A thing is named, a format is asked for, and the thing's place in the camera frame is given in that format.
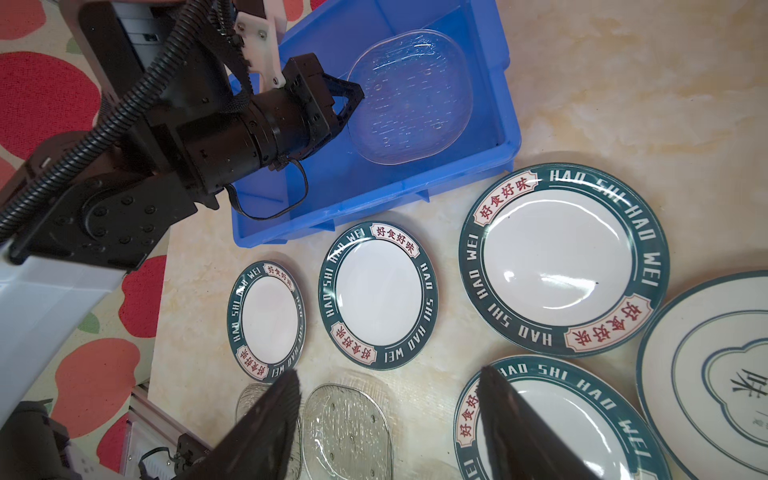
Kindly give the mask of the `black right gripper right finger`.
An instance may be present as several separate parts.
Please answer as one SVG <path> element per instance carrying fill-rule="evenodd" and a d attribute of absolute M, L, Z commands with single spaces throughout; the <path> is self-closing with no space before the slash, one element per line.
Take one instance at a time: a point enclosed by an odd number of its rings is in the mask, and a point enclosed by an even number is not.
<path fill-rule="evenodd" d="M 494 479 L 597 477 L 491 366 L 480 370 L 478 398 Z"/>

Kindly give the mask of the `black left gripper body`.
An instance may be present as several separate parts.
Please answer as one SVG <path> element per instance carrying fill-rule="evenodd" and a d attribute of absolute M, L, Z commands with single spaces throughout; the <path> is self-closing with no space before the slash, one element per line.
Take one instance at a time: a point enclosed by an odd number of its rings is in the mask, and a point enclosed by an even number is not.
<path fill-rule="evenodd" d="M 284 88 L 298 106 L 298 134 L 289 140 L 289 157 L 305 159 L 333 139 L 336 132 L 334 100 L 326 84 L 325 72 L 314 53 L 290 58 L 283 75 Z"/>

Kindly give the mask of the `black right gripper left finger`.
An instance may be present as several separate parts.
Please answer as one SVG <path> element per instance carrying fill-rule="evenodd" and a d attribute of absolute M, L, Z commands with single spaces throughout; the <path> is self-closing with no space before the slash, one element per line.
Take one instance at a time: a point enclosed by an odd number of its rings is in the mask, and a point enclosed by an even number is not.
<path fill-rule="evenodd" d="M 295 370 L 283 373 L 225 438 L 179 479 L 285 479 L 301 404 Z"/>

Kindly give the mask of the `medium green rimmed plate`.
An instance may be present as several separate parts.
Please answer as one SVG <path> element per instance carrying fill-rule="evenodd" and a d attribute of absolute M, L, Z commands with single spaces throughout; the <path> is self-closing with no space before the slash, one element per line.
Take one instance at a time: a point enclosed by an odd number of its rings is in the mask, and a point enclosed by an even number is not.
<path fill-rule="evenodd" d="M 377 371 L 412 361 L 438 319 L 439 289 L 424 246 L 399 225 L 360 222 L 330 246 L 320 268 L 325 331 L 354 364 Z"/>

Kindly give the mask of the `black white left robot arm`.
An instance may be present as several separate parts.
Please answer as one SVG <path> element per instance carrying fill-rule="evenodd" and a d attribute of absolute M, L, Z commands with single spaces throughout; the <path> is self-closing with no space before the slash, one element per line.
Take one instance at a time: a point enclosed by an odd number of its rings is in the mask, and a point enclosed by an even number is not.
<path fill-rule="evenodd" d="M 338 136 L 362 88 L 279 58 L 264 1 L 63 1 L 103 89 L 86 132 L 44 141 L 1 192 L 1 415 L 175 223 Z"/>

